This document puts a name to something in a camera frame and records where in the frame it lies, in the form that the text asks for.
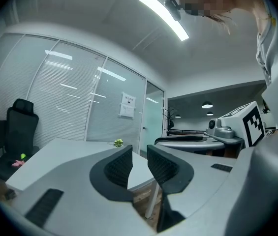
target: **ceiling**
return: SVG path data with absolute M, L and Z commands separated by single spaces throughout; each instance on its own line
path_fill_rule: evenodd
M 186 69 L 195 72 L 212 66 L 192 66 L 208 57 L 236 58 L 237 62 L 255 59 L 256 25 L 253 17 L 241 10 L 228 16 L 230 34 L 207 18 L 182 12 L 181 25 L 189 39 L 181 41 L 163 20 L 139 0 L 15 0 L 19 22 L 50 22 L 87 30 L 132 51 L 168 79 Z M 17 23 L 11 11 L 7 25 Z
M 265 83 L 242 86 L 168 100 L 168 105 L 174 108 L 182 118 L 202 118 L 208 111 L 212 111 L 214 117 L 220 117 L 237 107 L 259 99 L 258 97 L 265 89 Z M 203 109 L 201 106 L 205 101 L 210 101 L 213 107 Z

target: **small plant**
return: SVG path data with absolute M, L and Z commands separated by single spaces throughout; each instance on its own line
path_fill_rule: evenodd
M 115 147 L 121 147 L 123 144 L 124 144 L 124 142 L 123 142 L 123 140 L 121 140 L 121 139 L 117 139 L 117 140 L 115 140 L 115 142 L 114 142 L 114 146 L 115 146 Z

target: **table leg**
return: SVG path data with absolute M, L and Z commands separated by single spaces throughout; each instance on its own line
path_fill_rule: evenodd
M 156 180 L 154 180 L 152 182 L 151 194 L 150 194 L 150 198 L 149 198 L 148 208 L 145 212 L 145 217 L 146 218 L 150 218 L 152 216 L 153 208 L 154 208 L 155 203 L 156 203 L 158 190 L 159 190 L 159 185 L 156 182 Z

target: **white paper notice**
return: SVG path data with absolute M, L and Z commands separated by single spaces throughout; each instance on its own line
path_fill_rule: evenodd
M 121 104 L 120 107 L 120 116 L 126 116 L 126 117 L 134 117 L 134 108 L 130 107 L 128 105 L 125 104 Z
M 135 101 L 136 97 L 133 97 L 123 92 L 123 99 L 121 100 L 122 104 L 135 108 Z

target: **door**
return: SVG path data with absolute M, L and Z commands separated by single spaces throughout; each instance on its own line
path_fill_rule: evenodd
M 154 141 L 163 133 L 163 112 L 164 92 L 147 83 L 147 93 L 144 106 L 143 131 L 140 155 L 147 157 L 147 145 L 154 144 Z

